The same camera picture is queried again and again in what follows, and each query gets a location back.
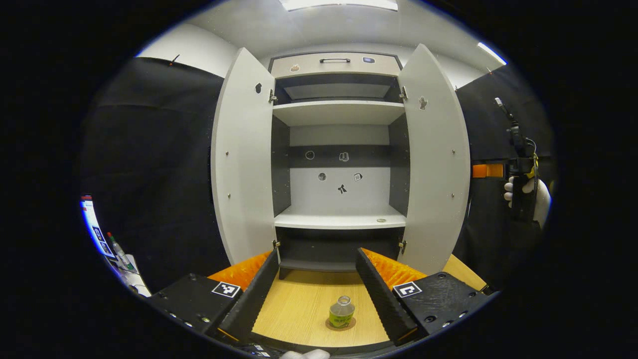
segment open cabinet door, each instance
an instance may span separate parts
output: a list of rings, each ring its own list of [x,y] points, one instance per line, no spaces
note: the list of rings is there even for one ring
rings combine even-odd
[[[407,95],[410,136],[406,245],[398,261],[431,275],[445,266],[463,224],[470,189],[468,133],[450,81],[423,44],[398,80]]]
[[[274,77],[245,48],[237,51],[212,126],[211,184],[230,264],[272,250],[271,126]]]

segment drawer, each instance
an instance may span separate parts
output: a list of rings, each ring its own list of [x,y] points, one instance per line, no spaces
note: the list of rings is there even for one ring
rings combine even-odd
[[[401,68],[396,57],[363,52],[321,52],[280,57],[273,59],[271,66],[271,74],[275,79],[316,73],[366,73],[398,76],[400,71]]]

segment white glove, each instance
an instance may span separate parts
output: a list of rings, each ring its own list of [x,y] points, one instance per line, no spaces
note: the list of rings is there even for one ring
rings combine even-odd
[[[514,177],[510,177],[510,181],[505,184],[505,200],[510,208],[512,207],[512,191],[514,190]],[[525,186],[523,186],[523,193],[530,193],[534,190],[534,178],[531,178]],[[547,220],[547,214],[549,214],[549,207],[552,203],[552,197],[549,195],[549,191],[545,183],[538,179],[538,192],[536,193],[536,206],[534,206],[533,220],[540,224],[543,228],[545,221]]]
[[[287,351],[281,359],[329,359],[330,353],[321,349],[309,351],[306,354],[299,354],[296,351]]]

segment screen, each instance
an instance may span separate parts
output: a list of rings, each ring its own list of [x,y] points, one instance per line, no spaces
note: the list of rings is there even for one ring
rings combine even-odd
[[[80,205],[82,206],[82,214],[84,215],[84,222],[86,223],[86,227],[100,253],[111,259],[117,260],[117,257],[113,253],[111,246],[108,244],[106,234],[103,233],[100,229],[98,218],[95,215],[93,198],[91,197],[91,195],[83,195],[82,200],[80,201]]]

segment green label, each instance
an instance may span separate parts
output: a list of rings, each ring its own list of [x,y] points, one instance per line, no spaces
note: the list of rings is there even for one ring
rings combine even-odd
[[[344,326],[348,326],[350,324],[350,320],[352,319],[351,313],[347,316],[335,316],[333,313],[330,313],[330,324],[335,328],[343,328]]]

